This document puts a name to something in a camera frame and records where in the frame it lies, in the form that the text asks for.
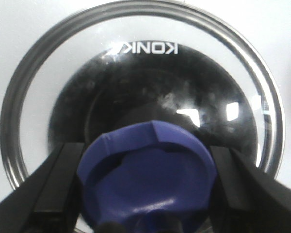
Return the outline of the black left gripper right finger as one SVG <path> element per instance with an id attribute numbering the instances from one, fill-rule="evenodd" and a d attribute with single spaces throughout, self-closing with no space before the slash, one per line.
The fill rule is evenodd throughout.
<path id="1" fill-rule="evenodd" d="M 210 197 L 215 233 L 291 233 L 291 189 L 235 149 L 212 146 L 217 177 Z"/>

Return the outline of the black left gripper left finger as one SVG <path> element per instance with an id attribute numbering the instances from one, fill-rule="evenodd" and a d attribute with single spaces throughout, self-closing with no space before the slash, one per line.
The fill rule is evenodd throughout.
<path id="1" fill-rule="evenodd" d="M 61 143 L 0 202 L 0 233 L 72 233 L 81 210 L 83 143 Z"/>

